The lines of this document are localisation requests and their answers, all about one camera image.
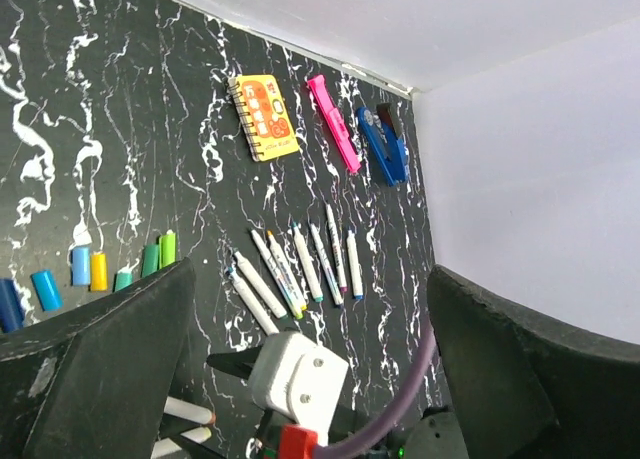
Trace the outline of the tan cap marker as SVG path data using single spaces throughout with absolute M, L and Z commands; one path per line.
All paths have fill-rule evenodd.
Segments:
M 213 425 L 216 422 L 216 415 L 212 410 L 171 396 L 165 401 L 164 413 L 202 425 Z

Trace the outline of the teal pen cap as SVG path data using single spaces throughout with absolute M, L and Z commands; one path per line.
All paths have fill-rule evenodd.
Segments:
M 119 271 L 115 276 L 114 291 L 120 291 L 133 283 L 133 274 L 130 271 Z

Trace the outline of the dark green pen cap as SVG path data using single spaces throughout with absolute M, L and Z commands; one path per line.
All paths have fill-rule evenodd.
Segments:
M 143 249 L 141 277 L 145 278 L 155 273 L 159 267 L 159 245 L 148 244 Z

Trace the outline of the yellow cap marker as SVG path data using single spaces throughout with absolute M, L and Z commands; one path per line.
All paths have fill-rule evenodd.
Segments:
M 296 302 L 298 308 L 304 312 L 307 310 L 307 304 L 304 300 L 303 294 L 301 292 L 301 289 L 296 281 L 296 278 L 292 272 L 292 269 L 289 265 L 289 262 L 287 261 L 287 258 L 284 254 L 284 251 L 282 249 L 282 247 L 280 246 L 280 244 L 278 243 L 278 241 L 276 240 L 275 235 L 268 230 L 266 232 L 267 234 L 267 238 L 269 240 L 269 248 L 270 251 L 272 253 L 272 255 L 274 256 L 278 266 L 280 267 L 280 269 L 282 270 L 282 273 L 284 275 L 284 278 L 287 282 L 287 286 L 289 287 L 289 289 L 291 290 L 292 294 L 293 294 L 293 300 Z

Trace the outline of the pale blue pen cap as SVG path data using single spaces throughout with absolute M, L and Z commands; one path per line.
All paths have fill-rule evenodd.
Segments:
M 90 285 L 90 249 L 88 246 L 77 246 L 72 249 L 71 276 L 74 286 Z

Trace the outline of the dark blue pen cap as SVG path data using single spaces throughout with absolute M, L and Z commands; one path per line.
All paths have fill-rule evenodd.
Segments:
M 1 329 L 4 333 L 10 333 L 23 327 L 23 312 L 12 279 L 0 279 L 0 315 Z

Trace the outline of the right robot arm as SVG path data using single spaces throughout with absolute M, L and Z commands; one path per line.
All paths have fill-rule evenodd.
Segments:
M 453 405 L 425 416 L 407 456 L 638 456 L 637 345 L 553 319 L 442 266 L 427 289 Z

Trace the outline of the dark green cap marker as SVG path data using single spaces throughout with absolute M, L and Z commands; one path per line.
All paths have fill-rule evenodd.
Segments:
M 267 307 L 271 310 L 273 315 L 277 319 L 286 317 L 286 309 L 266 284 L 266 282 L 262 279 L 261 275 L 257 272 L 251 262 L 239 251 L 235 251 L 233 253 L 233 257 L 242 274 L 257 292 L 259 297 L 264 301 Z

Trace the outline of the dark blue cap marker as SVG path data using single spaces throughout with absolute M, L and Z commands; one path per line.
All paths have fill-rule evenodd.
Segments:
M 350 274 L 352 280 L 353 297 L 360 301 L 364 297 L 360 261 L 357 250 L 356 237 L 353 230 L 347 231 L 347 253 L 349 257 Z

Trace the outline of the salmon cap marker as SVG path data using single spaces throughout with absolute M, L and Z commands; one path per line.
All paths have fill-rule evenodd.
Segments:
M 153 446 L 151 458 L 165 458 L 177 452 L 186 452 L 191 458 L 213 458 L 215 454 L 203 445 L 211 435 L 208 427 L 198 427 L 160 439 Z

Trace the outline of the teal cap marker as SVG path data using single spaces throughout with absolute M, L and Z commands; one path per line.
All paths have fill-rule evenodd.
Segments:
M 305 241 L 303 234 L 301 233 L 300 225 L 297 222 L 294 222 L 292 226 L 292 230 L 293 230 L 294 244 L 301 261 L 301 266 L 308 283 L 311 297 L 314 302 L 320 303 L 323 301 L 324 295 L 319 283 L 318 276 L 316 274 L 315 268 L 312 263 L 312 259 L 308 250 L 307 243 Z

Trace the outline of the purple cap marker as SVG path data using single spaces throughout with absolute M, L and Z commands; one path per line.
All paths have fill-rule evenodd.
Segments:
M 342 247 L 341 247 L 340 237 L 338 234 L 337 223 L 335 221 L 333 209 L 329 203 L 325 204 L 325 209 L 326 209 L 326 215 L 327 215 L 329 234 L 331 237 L 333 256 L 334 256 L 335 266 L 337 271 L 338 287 L 342 293 L 345 293 L 347 291 L 347 281 L 346 281 Z

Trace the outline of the light blue cap marker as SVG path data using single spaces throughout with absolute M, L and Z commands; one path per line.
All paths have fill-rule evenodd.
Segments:
M 330 294 L 332 296 L 334 305 L 338 308 L 342 308 L 344 305 L 344 299 L 342 296 L 342 293 L 339 289 L 335 274 L 333 273 L 333 269 L 331 266 L 331 263 L 329 261 L 329 257 L 327 255 L 327 252 L 325 250 L 325 247 L 323 245 L 321 236 L 320 236 L 320 232 L 318 227 L 313 224 L 312 222 L 309 223 L 309 228 L 310 228 L 310 232 L 311 232 L 311 237 L 314 243 L 314 247 L 316 249 L 316 252 L 318 254 L 319 260 L 320 260 L 320 264 L 321 264 L 321 268 L 323 270 L 323 273 L 325 275 L 328 287 L 329 287 L 329 291 Z

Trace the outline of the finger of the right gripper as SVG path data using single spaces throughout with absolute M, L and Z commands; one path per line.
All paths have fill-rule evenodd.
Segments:
M 206 364 L 219 372 L 248 380 L 261 350 L 262 347 L 257 346 L 242 351 L 210 354 Z

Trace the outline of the yellow pen cap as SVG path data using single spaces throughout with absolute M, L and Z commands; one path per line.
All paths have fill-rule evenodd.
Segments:
M 108 270 L 106 254 L 93 253 L 90 256 L 90 290 L 102 292 L 108 289 Z

